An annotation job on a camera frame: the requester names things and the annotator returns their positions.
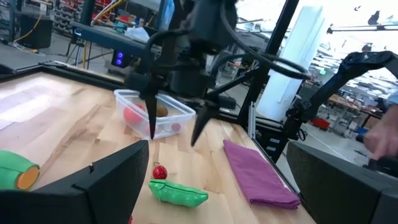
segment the white pillar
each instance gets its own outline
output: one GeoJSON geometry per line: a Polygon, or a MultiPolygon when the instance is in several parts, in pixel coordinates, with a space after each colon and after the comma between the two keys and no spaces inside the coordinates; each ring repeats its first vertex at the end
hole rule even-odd
{"type": "MultiPolygon", "coordinates": [[[[328,26],[323,6],[313,4],[303,6],[281,57],[308,69],[328,26]]],[[[269,75],[271,77],[256,111],[265,118],[282,121],[302,81],[273,70],[269,72],[269,75]]]]}

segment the purple cloth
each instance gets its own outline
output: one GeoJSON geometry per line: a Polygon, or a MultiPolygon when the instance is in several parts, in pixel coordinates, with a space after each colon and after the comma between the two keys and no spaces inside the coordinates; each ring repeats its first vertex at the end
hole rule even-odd
{"type": "Polygon", "coordinates": [[[224,140],[225,154],[250,203],[295,209],[300,199],[284,187],[274,168],[252,149],[224,140]]]}

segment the green pea pod toy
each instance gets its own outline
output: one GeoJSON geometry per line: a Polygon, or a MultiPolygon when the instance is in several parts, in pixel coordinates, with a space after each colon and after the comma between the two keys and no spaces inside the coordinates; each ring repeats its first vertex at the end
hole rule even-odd
{"type": "Polygon", "coordinates": [[[27,190],[39,177],[39,169],[18,154],[0,150],[0,190],[27,190]]]}
{"type": "Polygon", "coordinates": [[[168,180],[152,179],[149,188],[161,202],[195,208],[209,198],[207,192],[175,184],[168,180]]]}

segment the person's hand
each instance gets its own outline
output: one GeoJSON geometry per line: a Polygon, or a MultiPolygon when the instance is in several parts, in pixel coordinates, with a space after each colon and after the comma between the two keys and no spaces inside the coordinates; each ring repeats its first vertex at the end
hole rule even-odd
{"type": "Polygon", "coordinates": [[[392,105],[380,122],[366,133],[364,143],[372,159],[398,155],[398,105],[392,105]]]}

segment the clear plastic container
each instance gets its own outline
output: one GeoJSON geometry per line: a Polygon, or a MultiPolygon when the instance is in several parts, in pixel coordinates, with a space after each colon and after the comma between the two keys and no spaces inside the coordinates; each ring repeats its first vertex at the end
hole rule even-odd
{"type": "MultiPolygon", "coordinates": [[[[119,117],[126,124],[139,133],[143,139],[150,139],[149,119],[145,101],[139,98],[138,91],[115,90],[116,109],[119,117]]],[[[196,112],[174,98],[158,94],[157,104],[166,107],[168,114],[165,117],[156,117],[154,139],[172,136],[187,127],[196,112]]]]}

